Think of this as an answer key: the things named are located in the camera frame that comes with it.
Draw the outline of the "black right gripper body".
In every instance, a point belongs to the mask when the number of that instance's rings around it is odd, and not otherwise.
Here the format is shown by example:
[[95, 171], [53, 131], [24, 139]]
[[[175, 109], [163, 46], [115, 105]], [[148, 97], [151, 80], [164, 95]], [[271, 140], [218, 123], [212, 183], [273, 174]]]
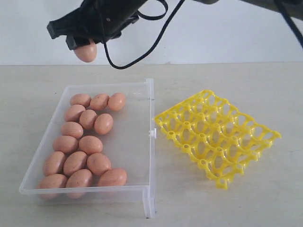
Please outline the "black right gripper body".
[[95, 43], [119, 37], [140, 6], [141, 0], [84, 0], [79, 7], [84, 37], [94, 39]]

